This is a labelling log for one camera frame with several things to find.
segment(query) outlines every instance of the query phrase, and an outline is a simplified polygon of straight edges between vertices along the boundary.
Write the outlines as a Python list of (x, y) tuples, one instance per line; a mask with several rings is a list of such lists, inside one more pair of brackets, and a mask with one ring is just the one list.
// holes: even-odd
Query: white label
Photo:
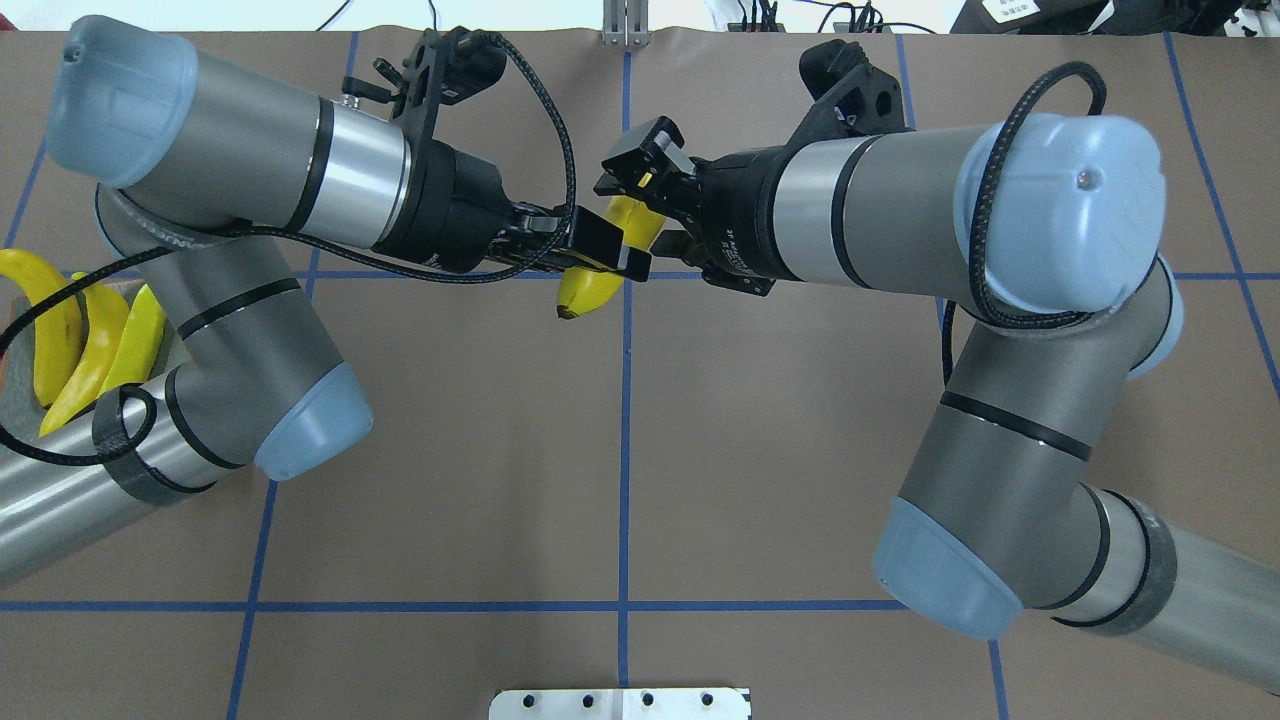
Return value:
[(982, 6), (997, 23), (1011, 23), (1039, 12), (1036, 0), (982, 0)]

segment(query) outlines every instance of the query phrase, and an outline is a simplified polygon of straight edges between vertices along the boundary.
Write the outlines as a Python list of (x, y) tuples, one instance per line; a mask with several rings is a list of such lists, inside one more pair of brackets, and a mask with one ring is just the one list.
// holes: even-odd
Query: white metal bracket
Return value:
[(751, 720), (751, 691), (506, 691), (489, 705), (489, 720)]
[(649, 45), (649, 0), (604, 0), (600, 40), (625, 47)]

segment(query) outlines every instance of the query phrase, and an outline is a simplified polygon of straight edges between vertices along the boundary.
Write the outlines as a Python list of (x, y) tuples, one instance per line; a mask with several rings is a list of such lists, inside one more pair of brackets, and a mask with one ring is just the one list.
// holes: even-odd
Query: wire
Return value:
[[(41, 300), (40, 302), (35, 304), (26, 313), (18, 315), (18, 319), (15, 319), (8, 328), (5, 328), (3, 333), (0, 333), (0, 357), (4, 357), (9, 352), (9, 346), (13, 345), (13, 341), (18, 338), (22, 331), (27, 329), (32, 323), (35, 323), (36, 318), (52, 310), (58, 305), (69, 301), (82, 290), (101, 279), (109, 278), (115, 273), (127, 270), (129, 268), (133, 268), (134, 265), (141, 265), (142, 263), (147, 263), (150, 260), (155, 260), (156, 258), (168, 255), (170, 252), (173, 252), (173, 250), (168, 247), (163, 246), (152, 247), (146, 252), (140, 252), (137, 255), (132, 255), (123, 260), (111, 263), (110, 265), (104, 265), (93, 270), (92, 273), (88, 273), (83, 278), (74, 281), (67, 284), (65, 287), (58, 290), (49, 297)], [(65, 465), (72, 468), (102, 465), (113, 460), (116, 460), (119, 457), (123, 457), (124, 455), (137, 450), (137, 447), (142, 445), (142, 441), (146, 439), (147, 433), (151, 432), (151, 427), (155, 424), (156, 419), (156, 404), (155, 404), (155, 397), (152, 397), (146, 391), (142, 391), (141, 388), (131, 387), (122, 389), (120, 392), (125, 397), (133, 397), (136, 400), (141, 400), (146, 405), (146, 415), (143, 416), (142, 427), (140, 427), (134, 434), (127, 436), (125, 442), (123, 445), (119, 445), (116, 447), (109, 447), (93, 455), (63, 455), (60, 452), (44, 450), (41, 447), (36, 447), (33, 445), (28, 445), (18, 439), (17, 437), (13, 436), (13, 433), (9, 432), (8, 428), (4, 427), (3, 423), (0, 423), (0, 443), (3, 443), (9, 450), (17, 452), (18, 455), (24, 455), (27, 457), (31, 457), (32, 460), (49, 462), (52, 465)]]
[(951, 382), (951, 370), (955, 369), (955, 360), (951, 355), (951, 334), (955, 323), (956, 301), (947, 300), (947, 304), (942, 307), (942, 387), (946, 387)]
[(854, 8), (852, 3), (836, 3), (835, 5), (828, 5), (827, 3), (813, 3), (813, 4), (814, 5), (826, 5), (827, 6), (827, 14), (823, 15), (822, 17), (822, 22), (818, 23), (818, 32), (822, 32), (823, 28), (827, 27), (827, 20), (831, 19), (831, 14), (835, 13), (836, 10), (838, 10), (840, 8), (849, 8), (849, 24), (850, 26), (854, 24), (854, 17), (855, 17), (855, 13), (858, 12), (858, 8)]
[(934, 32), (934, 31), (932, 31), (932, 29), (929, 29), (929, 28), (927, 28), (924, 26), (918, 26), (915, 23), (876, 23), (876, 24), (872, 24), (872, 26), (867, 26), (867, 28), (863, 29), (863, 32), (874, 32), (874, 31), (878, 31), (879, 28), (897, 27), (897, 26), (914, 27), (915, 29), (923, 29), (924, 32), (927, 32), (929, 35), (938, 35), (937, 32)]
[(342, 5), (339, 5), (338, 9), (334, 10), (332, 15), (329, 15), (329, 19), (320, 23), (320, 27), (316, 28), (316, 32), (320, 32), (321, 29), (329, 27), (329, 23), (337, 19), (338, 15), (340, 15), (342, 12), (347, 9), (347, 5), (351, 5), (351, 0), (343, 0)]
[[(541, 260), (553, 249), (556, 249), (572, 229), (571, 225), (572, 225), (573, 211), (577, 208), (577, 179), (576, 179), (576, 169), (573, 167), (573, 146), (570, 142), (568, 129), (564, 127), (564, 118), (561, 117), (559, 110), (556, 108), (556, 102), (552, 100), (550, 94), (547, 91), (547, 86), (543, 85), (541, 79), (538, 77), (538, 73), (534, 72), (534, 68), (529, 64), (527, 60), (525, 60), (525, 56), (520, 54), (520, 50), (517, 50), (516, 46), (511, 44), (511, 41), (508, 41), (506, 37), (503, 37), (497, 32), (477, 31), (474, 33), (472, 37), (475, 37), (476, 42), (489, 44), (499, 47), (503, 53), (507, 54), (507, 56), (511, 58), (511, 61), (516, 65), (517, 69), (520, 69), (520, 73), (525, 76), (525, 79), (529, 82), (530, 88), (532, 88), (534, 95), (536, 95), (538, 100), (543, 104), (543, 109), (547, 110), (547, 115), (548, 118), (550, 118), (552, 126), (556, 128), (556, 136), (559, 140), (561, 152), (564, 159), (564, 210), (563, 210), (564, 214), (557, 223), (556, 229), (548, 237), (547, 242), (543, 243), (536, 251), (534, 251), (532, 255), (530, 255), (525, 260), (521, 260), (516, 265), (512, 265), (509, 268), (494, 273), (481, 273), (475, 275), (454, 275), (447, 273), (419, 270), (416, 268), (408, 268), (394, 263), (387, 263), (378, 258), (371, 258), (369, 255), (355, 252), (347, 247), (329, 242), (326, 240), (321, 240), (319, 237), (303, 233), (288, 232), (282, 228), (251, 225), (247, 228), (233, 228), (224, 232), (209, 233), (209, 234), (216, 234), (218, 237), (227, 237), (227, 238), (270, 236), (284, 240), (293, 240), (297, 242), (311, 245), (314, 247), (319, 247), (321, 250), (338, 255), (339, 258), (346, 258), (347, 260), (378, 268), (380, 270), (387, 270), (413, 279), (449, 283), (449, 284), (481, 284), (481, 283), (498, 282), (515, 277), (538, 264), (538, 261)], [(157, 228), (145, 228), (145, 229), (147, 229), (147, 232), (151, 233), (152, 237), (156, 237), (156, 233), (159, 232)], [(169, 247), (166, 245), (160, 245), (157, 247), (147, 250), (146, 252), (140, 252), (137, 255), (132, 255), (129, 258), (111, 263), (109, 265), (104, 265), (102, 268), (99, 268), (97, 270), (88, 273), (83, 278), (60, 288), (59, 291), (54, 292), (45, 300), (41, 300), (29, 310), (19, 315), (8, 328), (4, 329), (4, 332), (0, 332), (0, 359), (3, 359), (5, 354), (9, 351), (9, 346), (13, 345), (13, 341), (18, 337), (18, 334), (20, 334), (22, 331), (27, 329), (32, 323), (35, 323), (36, 318), (38, 318), (40, 315), (47, 313), (59, 304), (68, 301), (78, 292), (83, 291), (86, 287), (99, 281), (109, 278), (122, 270), (133, 268), (136, 265), (141, 265), (150, 260), (155, 260), (156, 258), (161, 258), (173, 251), (174, 251), (173, 247)], [(93, 455), (64, 455), (60, 452), (52, 452), (49, 450), (36, 447), (33, 445), (18, 439), (17, 437), (13, 436), (13, 433), (10, 433), (4, 427), (3, 423), (0, 423), (0, 445), (4, 445), (5, 447), (17, 452), (18, 455), (31, 457), (32, 460), (49, 462), (52, 465), (64, 465), (73, 468), (101, 465), (116, 460), (119, 457), (123, 457), (124, 455), (137, 450), (138, 446), (141, 446), (142, 442), (147, 438), (147, 434), (155, 425), (157, 410), (156, 410), (156, 398), (152, 395), (147, 393), (146, 391), (141, 389), (140, 387), (124, 387), (120, 388), (119, 392), (125, 398), (142, 401), (146, 407), (142, 425), (137, 429), (137, 432), (134, 432), (134, 434), (127, 436), (122, 445), (116, 445), (114, 447), (105, 447), (102, 451), (96, 452)]]
[[(1093, 313), (1080, 313), (1068, 310), (1062, 313), (1015, 315), (996, 306), (992, 297), (991, 286), (987, 283), (987, 232), (991, 228), (992, 206), (996, 201), (996, 188), (1000, 184), (1000, 176), (1005, 169), (1005, 160), (1012, 147), (1014, 137), (1021, 129), (1023, 123), (1030, 115), (1032, 109), (1044, 96), (1046, 92), (1059, 82), (1069, 77), (1079, 77), (1089, 86), (1092, 99), (1089, 101), (1089, 115), (1102, 113), (1107, 101), (1107, 86), (1102, 81), (1098, 70), (1088, 63), (1064, 63), (1042, 74), (1023, 92), (1009, 118), (996, 133), (996, 142), (992, 145), (987, 164), (982, 170), (982, 181), (978, 184), (978, 197), (974, 201), (973, 222), (969, 225), (969, 292), (978, 314), (979, 322), (996, 328), (1005, 329), (1056, 329), (1078, 325), (1093, 316)], [(947, 309), (955, 315), (955, 302), (948, 302)], [(942, 337), (942, 373), (950, 379), (951, 369), (951, 333), (952, 325), (946, 322), (943, 311), (943, 337)]]
[(529, 82), (530, 88), (532, 88), (534, 95), (536, 95), (538, 100), (543, 104), (543, 109), (547, 110), (547, 117), (550, 118), (552, 126), (556, 128), (556, 136), (559, 140), (561, 154), (563, 155), (564, 160), (564, 210), (563, 210), (564, 214), (559, 219), (559, 223), (556, 225), (556, 229), (547, 238), (547, 242), (544, 242), (538, 250), (535, 250), (532, 255), (521, 260), (516, 265), (493, 273), (479, 273), (475, 275), (456, 275), (451, 273), (419, 270), (417, 268), (410, 268), (406, 265), (399, 265), (397, 263), (388, 263), (379, 258), (372, 258), (362, 252), (356, 252), (348, 247), (330, 242), (328, 240), (323, 240), (305, 233), (288, 232), (275, 227), (252, 225), (248, 228), (229, 229), (218, 234), (221, 237), (269, 236), (269, 237), (279, 237), (283, 240), (292, 240), (296, 242), (310, 245), (312, 247), (319, 247), (320, 250), (324, 250), (339, 258), (344, 258), (353, 263), (367, 265), (370, 268), (375, 268), (388, 273), (394, 273), (397, 275), (402, 275), (406, 278), (426, 281), (426, 282), (438, 282), (445, 284), (484, 284), (484, 283), (504, 281), (507, 278), (518, 275), (520, 273), (536, 265), (543, 258), (547, 256), (548, 252), (550, 252), (558, 245), (561, 245), (564, 237), (572, 231), (571, 224), (572, 224), (573, 211), (577, 208), (577, 170), (573, 165), (573, 146), (568, 137), (568, 129), (564, 127), (564, 118), (561, 117), (559, 110), (556, 108), (556, 101), (552, 100), (550, 94), (547, 91), (547, 86), (543, 85), (543, 81), (539, 79), (538, 73), (534, 72), (534, 68), (530, 67), (527, 60), (525, 60), (525, 56), (520, 54), (520, 50), (517, 50), (516, 46), (512, 45), (509, 40), (507, 40), (506, 37), (503, 37), (497, 32), (476, 31), (475, 33), (472, 33), (472, 37), (475, 38), (476, 42), (490, 44), (499, 47), (503, 53), (507, 54), (507, 56), (511, 58), (511, 61), (516, 65), (517, 69), (520, 69), (520, 73), (525, 76), (525, 79)]

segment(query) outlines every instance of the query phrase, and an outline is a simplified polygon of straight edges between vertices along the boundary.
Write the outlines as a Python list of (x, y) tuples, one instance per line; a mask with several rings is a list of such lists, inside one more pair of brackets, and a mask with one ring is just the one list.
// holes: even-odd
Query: blue grid line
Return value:
[(906, 113), (906, 124), (915, 127), (915, 104), (911, 102), (911, 73), (906, 67), (906, 42), (901, 35), (893, 36), (897, 44), (897, 72), (902, 76), (902, 109)]
[(1280, 273), (1174, 273), (1176, 281), (1280, 281)]
[(40, 174), (41, 165), (45, 164), (45, 138), (40, 138), (40, 147), (36, 150), (36, 159), (31, 161), (31, 172), (27, 173), (27, 184), (22, 186), (22, 195), (18, 197), (18, 206), (13, 211), (13, 220), (9, 223), (9, 233), (4, 238), (5, 247), (13, 247), (18, 240), (18, 227), (22, 225), (22, 215), (27, 211), (27, 201), (31, 200), (31, 191), (36, 187), (36, 176)]
[(0, 612), (243, 612), (243, 602), (163, 600), (6, 600)]
[(262, 524), (257, 532), (257, 548), (253, 553), (253, 574), (248, 583), (248, 600), (244, 602), (244, 623), (241, 626), (239, 648), (236, 652), (236, 673), (232, 675), (230, 698), (227, 701), (227, 720), (234, 720), (239, 714), (239, 696), (244, 688), (244, 671), (248, 669), (248, 650), (253, 639), (253, 620), (257, 615), (257, 593), (262, 585), (262, 565), (266, 560), (266, 541), (271, 534), (271, 516), (275, 514), (276, 483), (269, 480), (266, 502), (262, 503)]
[(884, 612), (896, 600), (632, 600), (632, 612)]
[[(351, 74), (356, 67), (356, 51), (360, 47), (360, 32), (351, 33), (351, 44), (347, 46), (347, 69)], [(315, 287), (320, 269), (320, 249), (311, 250), (311, 261), (306, 273), (306, 287), (303, 288), (307, 300), (315, 299)], [(268, 479), (266, 500), (262, 502), (262, 523), (257, 532), (257, 547), (253, 552), (253, 573), (250, 577), (248, 598), (244, 602), (244, 624), (241, 628), (241, 643), (236, 653), (236, 673), (232, 676), (230, 697), (227, 701), (227, 720), (234, 720), (239, 714), (241, 692), (244, 688), (244, 673), (248, 669), (250, 646), (253, 641), (253, 620), (257, 616), (257, 597), (262, 587), (262, 568), (266, 565), (266, 547), (271, 538), (271, 519), (275, 516), (275, 493), (279, 483)]]
[(436, 601), (436, 602), (260, 602), (259, 612), (370, 612), (370, 614), (502, 614), (502, 612), (617, 612), (612, 600), (545, 601)]
[[(471, 273), (462, 273), (466, 275), (483, 275), (484, 270), (476, 270)], [(298, 270), (293, 273), (298, 279), (302, 278), (324, 278), (334, 281), (412, 281), (415, 278), (396, 274), (390, 270)], [(561, 278), (559, 273), (543, 273), (538, 270), (525, 270), (507, 279), (515, 281), (558, 281)]]
[[(8, 600), (4, 612), (244, 612), (248, 602), (163, 600)], [(504, 612), (893, 612), (896, 600), (512, 600), (512, 601), (256, 601), (253, 614), (504, 614)]]
[[(906, 63), (906, 41), (902, 40), (901, 35), (893, 36), (893, 42), (897, 45), (897, 72), (901, 77), (902, 83), (902, 111), (906, 115), (906, 124), (909, 127), (915, 127), (915, 101), (911, 99), (911, 70), (910, 65)], [(933, 299), (933, 306), (938, 314), (938, 329), (942, 329), (942, 311), (943, 300), (941, 297)]]
[(1244, 278), (1244, 265), (1240, 263), (1240, 254), (1235, 249), (1235, 238), (1231, 236), (1231, 227), (1226, 222), (1226, 213), (1217, 195), (1217, 186), (1213, 182), (1213, 173), (1210, 170), (1208, 160), (1204, 158), (1204, 149), (1201, 146), (1199, 132), (1196, 129), (1196, 118), (1192, 117), (1192, 105), (1187, 97), (1187, 86), (1183, 85), (1183, 72), (1178, 64), (1178, 50), (1174, 49), (1174, 36), (1165, 32), (1165, 51), (1169, 54), (1169, 67), (1174, 73), (1174, 85), (1178, 88), (1178, 100), (1183, 106), (1183, 119), (1187, 122), (1187, 132), (1192, 138), (1192, 147), (1196, 150), (1196, 160), (1199, 163), (1201, 174), (1204, 176), (1204, 186), (1208, 188), (1210, 200), (1213, 202), (1213, 213), (1217, 215), (1217, 224), (1222, 229), (1222, 240), (1226, 242), (1226, 252), (1231, 256), (1231, 268), (1235, 270), (1236, 281), (1240, 284), (1240, 293), (1244, 296), (1244, 306), (1253, 323), (1253, 333), (1258, 338), (1258, 347), (1262, 350), (1262, 360), (1267, 365), (1271, 375), (1271, 387), (1276, 398), (1280, 398), (1280, 373), (1276, 372), (1275, 357), (1271, 355), (1271, 345), (1267, 342), (1267, 333), (1262, 329), (1262, 318), (1253, 304), (1253, 292), (1249, 291), (1249, 282)]
[(1009, 720), (1009, 697), (1005, 694), (1005, 664), (1000, 660), (1000, 641), (987, 641), (991, 656), (991, 676), (996, 680), (996, 710), (1000, 720)]
[[(622, 54), (622, 132), (631, 129), (631, 51)], [(631, 600), (631, 307), (632, 283), (622, 283), (622, 411), (618, 437), (618, 687), (631, 683), (627, 603)]]

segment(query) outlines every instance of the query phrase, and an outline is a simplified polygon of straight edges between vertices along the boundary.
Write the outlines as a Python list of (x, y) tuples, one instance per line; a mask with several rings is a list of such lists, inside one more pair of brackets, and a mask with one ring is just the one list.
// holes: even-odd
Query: banana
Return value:
[(151, 286), (138, 288), (133, 297), (133, 307), (124, 322), (120, 347), (111, 361), (111, 369), (102, 380), (99, 395), (127, 383), (145, 383), (151, 379), (151, 366), (155, 365), (160, 341), (164, 338), (164, 309), (151, 292)]
[[(73, 279), (84, 277), (84, 273), (76, 273)], [(116, 350), (120, 347), (120, 336), (124, 333), (124, 322), (129, 316), (129, 304), (119, 292), (101, 284), (92, 284), (84, 288), (84, 306), (88, 309), (88, 340), (84, 343), (84, 354), (81, 355), (76, 372), (54, 404), (40, 423), (41, 437), (65, 425), (81, 410), (88, 407), (97, 400), (102, 380), (111, 369)]]
[[(18, 283), (32, 305), (67, 286), (67, 279), (45, 259), (15, 247), (0, 250), (0, 275)], [(70, 379), (79, 360), (82, 328), (79, 304), (68, 299), (36, 318), (36, 361), (32, 368), (36, 400), (49, 407)]]
[[(617, 196), (604, 209), (604, 219), (622, 228), (622, 242), (636, 250), (648, 251), (667, 220), (639, 200)], [(582, 266), (564, 270), (556, 291), (556, 314), (564, 320), (580, 318), (603, 307), (622, 287), (622, 277), (613, 273), (589, 270)]]

